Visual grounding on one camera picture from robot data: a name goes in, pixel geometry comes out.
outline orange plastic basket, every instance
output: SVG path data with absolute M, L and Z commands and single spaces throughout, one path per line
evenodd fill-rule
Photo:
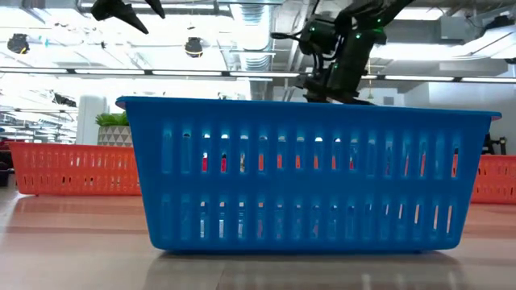
M 140 195 L 130 147 L 10 143 L 23 194 Z
M 472 202 L 516 205 L 516 156 L 481 157 Z

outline table surface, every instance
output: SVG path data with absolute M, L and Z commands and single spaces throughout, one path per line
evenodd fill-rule
M 1 289 L 516 289 L 516 206 L 473 205 L 461 244 L 421 255 L 174 256 L 140 197 L 0 190 Z

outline blue plastic basket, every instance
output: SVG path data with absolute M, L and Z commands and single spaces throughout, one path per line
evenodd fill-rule
M 453 248 L 499 116 L 155 97 L 118 105 L 152 244 L 169 251 Z

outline basket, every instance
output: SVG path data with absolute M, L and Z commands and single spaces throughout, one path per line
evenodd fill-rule
M 516 205 L 516 156 L 481 157 L 472 202 Z
M 130 147 L 9 143 L 23 194 L 139 195 Z
M 118 105 L 152 244 L 184 253 L 453 248 L 499 116 L 158 97 Z

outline potted plant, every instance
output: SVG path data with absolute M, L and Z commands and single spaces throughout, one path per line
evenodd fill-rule
M 98 145 L 132 147 L 132 136 L 126 112 L 122 114 L 99 114 L 96 119 Z

